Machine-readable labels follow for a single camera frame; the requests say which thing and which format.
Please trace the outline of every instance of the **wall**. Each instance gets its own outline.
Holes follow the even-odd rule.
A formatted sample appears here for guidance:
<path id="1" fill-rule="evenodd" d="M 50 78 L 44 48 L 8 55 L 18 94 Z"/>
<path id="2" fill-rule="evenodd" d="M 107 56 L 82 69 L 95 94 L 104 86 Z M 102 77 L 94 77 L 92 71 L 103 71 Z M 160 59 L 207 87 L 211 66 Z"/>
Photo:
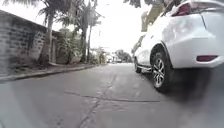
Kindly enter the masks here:
<path id="1" fill-rule="evenodd" d="M 0 66 L 37 60 L 45 32 L 44 26 L 0 10 Z M 58 32 L 53 32 L 54 43 L 58 35 Z"/>

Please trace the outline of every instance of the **parked car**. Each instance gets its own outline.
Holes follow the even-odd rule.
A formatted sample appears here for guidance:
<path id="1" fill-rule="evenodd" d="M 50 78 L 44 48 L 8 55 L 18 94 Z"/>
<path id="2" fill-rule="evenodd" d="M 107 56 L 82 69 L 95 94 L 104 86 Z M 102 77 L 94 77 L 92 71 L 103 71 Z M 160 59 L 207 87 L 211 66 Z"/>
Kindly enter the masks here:
<path id="1" fill-rule="evenodd" d="M 172 1 L 134 53 L 135 72 L 151 70 L 153 86 L 170 88 L 175 69 L 214 68 L 224 62 L 224 1 Z"/>
<path id="2" fill-rule="evenodd" d="M 117 59 L 117 63 L 122 63 L 122 60 L 121 59 Z"/>

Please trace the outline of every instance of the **street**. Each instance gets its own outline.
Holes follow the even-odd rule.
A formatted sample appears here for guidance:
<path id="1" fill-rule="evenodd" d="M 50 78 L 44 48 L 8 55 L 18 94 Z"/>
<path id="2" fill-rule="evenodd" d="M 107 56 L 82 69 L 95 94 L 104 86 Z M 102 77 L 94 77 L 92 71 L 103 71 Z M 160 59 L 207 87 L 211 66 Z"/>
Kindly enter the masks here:
<path id="1" fill-rule="evenodd" d="M 223 71 L 186 78 L 169 95 L 131 63 L 2 83 L 0 128 L 222 128 Z"/>

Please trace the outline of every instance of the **tire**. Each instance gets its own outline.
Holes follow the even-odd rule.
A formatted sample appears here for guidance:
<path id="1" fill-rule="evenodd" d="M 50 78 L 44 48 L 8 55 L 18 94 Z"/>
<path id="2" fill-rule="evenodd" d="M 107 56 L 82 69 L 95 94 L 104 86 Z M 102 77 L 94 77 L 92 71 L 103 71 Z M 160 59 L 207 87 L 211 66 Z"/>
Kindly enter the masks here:
<path id="1" fill-rule="evenodd" d="M 165 52 L 157 51 L 152 55 L 153 87 L 161 93 L 170 91 L 170 80 L 173 69 Z"/>
<path id="2" fill-rule="evenodd" d="M 142 72 L 142 69 L 138 67 L 137 61 L 135 61 L 135 72 L 136 73 L 141 73 Z"/>

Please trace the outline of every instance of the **palm tree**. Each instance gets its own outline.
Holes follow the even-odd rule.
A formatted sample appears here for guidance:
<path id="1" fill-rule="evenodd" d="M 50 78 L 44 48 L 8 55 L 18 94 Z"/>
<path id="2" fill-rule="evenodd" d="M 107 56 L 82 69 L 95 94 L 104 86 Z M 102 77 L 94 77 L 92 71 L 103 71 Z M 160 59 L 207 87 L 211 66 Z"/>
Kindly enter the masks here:
<path id="1" fill-rule="evenodd" d="M 81 18 L 80 28 L 82 29 L 81 44 L 82 44 L 82 57 L 80 62 L 86 61 L 86 33 L 88 28 L 88 15 L 90 13 L 90 4 L 84 6 Z"/>
<path id="2" fill-rule="evenodd" d="M 97 4 L 98 4 L 97 0 L 94 0 L 94 6 L 90 7 L 90 12 L 88 17 L 90 30 L 89 30 L 88 47 L 87 47 L 87 62 L 90 61 L 90 39 L 91 39 L 92 27 L 98 24 L 97 20 L 100 17 L 95 11 Z"/>
<path id="3" fill-rule="evenodd" d="M 43 65 L 49 63 L 49 51 L 52 45 L 52 26 L 55 18 L 61 15 L 69 15 L 71 10 L 74 11 L 76 8 L 73 6 L 72 0 L 5 0 L 4 3 L 20 3 L 25 5 L 36 5 L 38 2 L 43 2 L 45 8 L 39 11 L 39 15 L 45 14 L 44 23 L 47 24 L 46 41 L 43 45 L 39 62 Z"/>

